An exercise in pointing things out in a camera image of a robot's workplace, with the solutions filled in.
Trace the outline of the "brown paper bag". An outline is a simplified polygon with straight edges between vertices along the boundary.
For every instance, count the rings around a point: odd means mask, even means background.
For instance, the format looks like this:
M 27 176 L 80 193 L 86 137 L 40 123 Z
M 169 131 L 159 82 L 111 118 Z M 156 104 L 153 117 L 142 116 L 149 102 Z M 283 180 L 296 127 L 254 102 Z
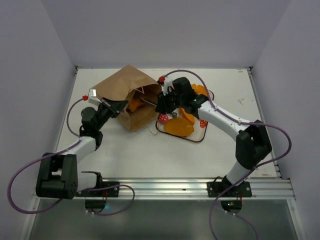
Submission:
M 123 67 L 92 88 L 96 90 L 99 99 L 128 101 L 116 119 L 130 132 L 146 127 L 158 116 L 155 107 L 142 100 L 157 104 L 157 96 L 162 92 L 161 85 L 131 65 Z

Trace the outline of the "oval orange fake loaf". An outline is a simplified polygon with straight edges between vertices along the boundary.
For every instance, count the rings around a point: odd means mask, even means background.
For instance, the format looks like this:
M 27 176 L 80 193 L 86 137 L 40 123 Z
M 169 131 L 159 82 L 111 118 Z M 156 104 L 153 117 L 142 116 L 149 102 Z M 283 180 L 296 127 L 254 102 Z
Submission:
M 182 117 L 168 120 L 163 128 L 166 133 L 178 137 L 187 137 L 194 132 L 193 124 Z

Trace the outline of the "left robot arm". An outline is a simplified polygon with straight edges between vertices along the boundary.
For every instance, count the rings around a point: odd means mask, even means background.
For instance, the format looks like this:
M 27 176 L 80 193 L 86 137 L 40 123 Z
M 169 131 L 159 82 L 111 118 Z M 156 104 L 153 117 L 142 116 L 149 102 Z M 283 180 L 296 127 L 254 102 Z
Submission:
M 35 188 L 38 197 L 71 200 L 83 191 L 96 197 L 120 188 L 116 182 L 104 184 L 100 172 L 79 171 L 78 164 L 101 146 L 101 128 L 110 118 L 116 118 L 127 104 L 126 100 L 104 98 L 97 108 L 86 107 L 81 111 L 78 140 L 62 153 L 43 155 Z

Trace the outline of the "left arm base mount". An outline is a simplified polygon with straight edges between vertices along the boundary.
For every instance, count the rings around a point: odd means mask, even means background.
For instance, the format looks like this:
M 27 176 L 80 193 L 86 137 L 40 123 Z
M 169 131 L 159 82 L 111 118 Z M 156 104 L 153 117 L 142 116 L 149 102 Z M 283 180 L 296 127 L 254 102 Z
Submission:
M 82 191 L 76 193 L 76 197 L 85 198 L 84 206 L 88 212 L 101 213 L 108 208 L 107 199 L 119 196 L 118 181 L 103 181 L 98 188 L 108 188 L 101 191 Z

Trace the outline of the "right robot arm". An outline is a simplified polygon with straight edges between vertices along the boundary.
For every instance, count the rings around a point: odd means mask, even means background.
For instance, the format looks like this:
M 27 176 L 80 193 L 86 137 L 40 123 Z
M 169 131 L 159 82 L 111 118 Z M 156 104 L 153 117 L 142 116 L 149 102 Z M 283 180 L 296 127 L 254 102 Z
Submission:
M 236 162 L 223 177 L 223 192 L 235 196 L 241 183 L 256 165 L 272 151 L 266 127 L 259 120 L 249 122 L 229 112 L 219 110 L 207 94 L 197 94 L 186 77 L 160 77 L 162 92 L 157 96 L 155 111 L 170 114 L 181 108 L 199 120 L 204 120 L 226 133 L 235 141 Z

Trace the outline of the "metal tongs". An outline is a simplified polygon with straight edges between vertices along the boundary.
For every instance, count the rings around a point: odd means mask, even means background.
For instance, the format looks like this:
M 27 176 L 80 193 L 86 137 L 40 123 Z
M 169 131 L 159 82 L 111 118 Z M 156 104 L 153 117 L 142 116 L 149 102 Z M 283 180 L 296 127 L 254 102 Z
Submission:
M 140 100 L 143 102 L 143 103 L 146 103 L 146 104 L 149 104 L 151 105 L 152 107 L 156 108 L 157 105 L 149 100 L 146 100 L 146 99 L 143 99 L 142 97 L 140 97 Z M 172 112 L 172 113 L 169 113 L 168 114 L 169 116 L 171 116 L 172 118 L 176 119 L 177 118 L 177 113 L 176 112 Z

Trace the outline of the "orange fake baguette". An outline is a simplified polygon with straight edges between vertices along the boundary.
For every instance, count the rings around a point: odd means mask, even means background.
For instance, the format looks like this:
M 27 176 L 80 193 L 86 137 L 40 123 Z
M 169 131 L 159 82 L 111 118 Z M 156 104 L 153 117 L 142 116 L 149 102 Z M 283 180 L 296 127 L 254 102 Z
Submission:
M 187 113 L 183 108 L 179 109 L 183 118 L 188 120 L 192 125 L 195 124 L 195 117 L 192 114 Z

